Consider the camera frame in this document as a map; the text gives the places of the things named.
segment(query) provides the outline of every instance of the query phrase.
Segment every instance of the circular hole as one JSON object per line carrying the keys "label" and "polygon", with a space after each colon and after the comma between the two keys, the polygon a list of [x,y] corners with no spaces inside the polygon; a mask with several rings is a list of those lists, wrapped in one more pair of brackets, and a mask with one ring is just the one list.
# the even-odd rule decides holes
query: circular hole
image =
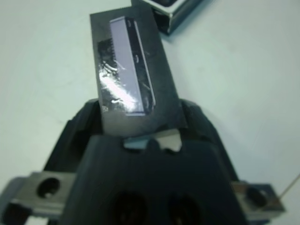
{"label": "circular hole", "polygon": [[116,199],[114,216],[118,225],[141,225],[147,215],[144,198],[136,193],[123,193]]}
{"label": "circular hole", "polygon": [[249,187],[246,196],[258,207],[264,207],[268,203],[266,193],[255,187]]}
{"label": "circular hole", "polygon": [[60,181],[56,178],[44,180],[37,188],[37,195],[41,198],[51,198],[60,188]]}
{"label": "circular hole", "polygon": [[171,197],[169,201],[169,216],[173,225],[200,225],[201,214],[196,202],[185,196]]}

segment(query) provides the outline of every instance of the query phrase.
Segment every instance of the thin wire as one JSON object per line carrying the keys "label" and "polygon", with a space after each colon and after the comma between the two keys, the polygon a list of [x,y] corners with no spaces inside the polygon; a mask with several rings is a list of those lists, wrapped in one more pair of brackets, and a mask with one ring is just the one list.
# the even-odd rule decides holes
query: thin wire
{"label": "thin wire", "polygon": [[282,194],[278,197],[278,200],[282,199],[286,193],[288,193],[291,188],[296,184],[296,182],[300,179],[300,173],[298,176],[286,187],[286,189],[282,192]]}
{"label": "thin wire", "polygon": [[271,206],[273,204],[279,203],[279,201],[291,190],[291,188],[297,183],[297,181],[300,179],[300,173],[298,174],[298,176],[292,180],[292,182],[283,190],[283,192],[281,193],[281,195],[279,195],[278,198],[276,198],[274,201],[271,201],[269,204],[267,204],[266,206],[263,206],[261,208],[259,208],[258,210],[264,210],[266,207]]}

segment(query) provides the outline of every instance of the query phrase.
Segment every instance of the screw hole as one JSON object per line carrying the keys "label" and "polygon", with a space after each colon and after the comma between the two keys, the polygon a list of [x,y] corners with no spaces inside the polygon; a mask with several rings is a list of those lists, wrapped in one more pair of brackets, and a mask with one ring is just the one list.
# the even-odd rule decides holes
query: screw hole
{"label": "screw hole", "polygon": [[141,225],[147,215],[144,198],[136,193],[122,193],[114,207],[117,225]]}
{"label": "screw hole", "polygon": [[268,203],[267,194],[255,187],[249,187],[246,195],[258,207],[264,207]]}
{"label": "screw hole", "polygon": [[60,188],[60,181],[56,178],[44,180],[37,188],[37,195],[41,198],[51,198]]}
{"label": "screw hole", "polygon": [[169,201],[169,216],[173,225],[200,225],[201,212],[190,197],[172,196]]}

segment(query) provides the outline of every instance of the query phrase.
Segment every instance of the white table surface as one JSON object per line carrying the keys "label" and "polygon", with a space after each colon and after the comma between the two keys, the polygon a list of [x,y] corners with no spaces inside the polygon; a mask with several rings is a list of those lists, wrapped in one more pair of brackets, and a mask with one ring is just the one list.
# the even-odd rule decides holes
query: white table surface
{"label": "white table surface", "polygon": [[[89,14],[129,0],[0,1],[0,191],[40,171],[97,97]],[[300,172],[300,1],[215,0],[162,35],[178,94],[216,126],[241,179],[278,193]],[[275,225],[300,223],[300,182]]]}

